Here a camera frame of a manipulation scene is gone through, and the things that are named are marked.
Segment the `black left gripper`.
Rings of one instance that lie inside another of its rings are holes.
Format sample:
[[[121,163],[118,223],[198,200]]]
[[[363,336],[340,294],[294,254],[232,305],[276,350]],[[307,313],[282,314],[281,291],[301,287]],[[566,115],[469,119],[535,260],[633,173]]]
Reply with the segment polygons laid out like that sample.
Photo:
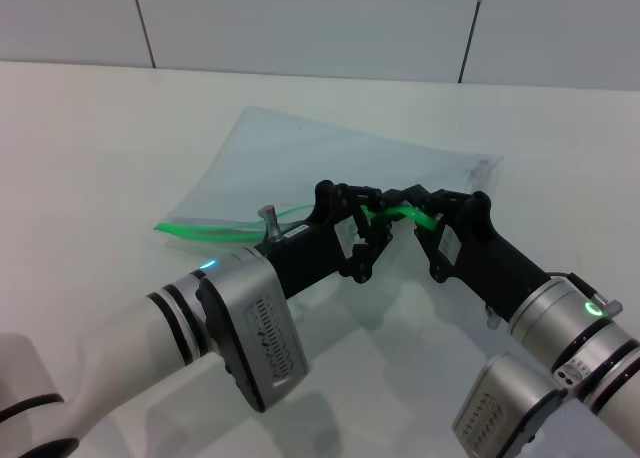
[[[287,299],[335,272],[365,283],[393,239],[395,199],[395,189],[321,181],[315,187],[314,207],[301,222],[305,229],[278,242],[265,238],[256,250],[275,269]],[[367,213],[374,216],[367,220]],[[349,219],[355,221],[359,241],[343,246],[336,226]]]

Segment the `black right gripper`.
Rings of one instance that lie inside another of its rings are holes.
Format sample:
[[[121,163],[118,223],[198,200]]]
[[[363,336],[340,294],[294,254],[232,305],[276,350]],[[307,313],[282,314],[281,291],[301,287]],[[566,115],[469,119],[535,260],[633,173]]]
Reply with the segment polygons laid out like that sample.
[[[429,261],[429,273],[442,283],[453,277],[466,284],[500,318],[510,321],[529,296],[550,276],[504,239],[491,221],[491,200],[477,191],[465,194],[440,189],[427,191],[422,185],[383,193],[384,210],[408,203],[429,216],[439,214],[437,234],[417,224],[414,235]],[[437,250],[448,230],[460,242],[454,262]]]

